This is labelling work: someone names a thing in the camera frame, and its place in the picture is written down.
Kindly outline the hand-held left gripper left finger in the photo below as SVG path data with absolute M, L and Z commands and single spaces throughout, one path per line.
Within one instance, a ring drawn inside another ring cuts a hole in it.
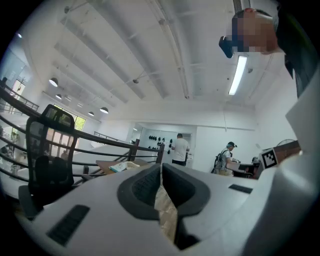
M 117 199 L 133 217 L 159 220 L 155 201 L 160 185 L 161 165 L 155 164 L 124 180 L 117 189 Z

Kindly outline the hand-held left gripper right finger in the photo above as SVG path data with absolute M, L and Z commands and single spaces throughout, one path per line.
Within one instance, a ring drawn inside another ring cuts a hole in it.
M 211 196 L 204 182 L 168 163 L 162 165 L 162 184 L 179 217 L 199 214 Z

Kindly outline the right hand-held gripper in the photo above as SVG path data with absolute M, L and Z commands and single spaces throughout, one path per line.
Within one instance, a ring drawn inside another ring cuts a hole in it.
M 320 75 L 286 115 L 302 154 L 278 166 L 245 256 L 320 254 Z

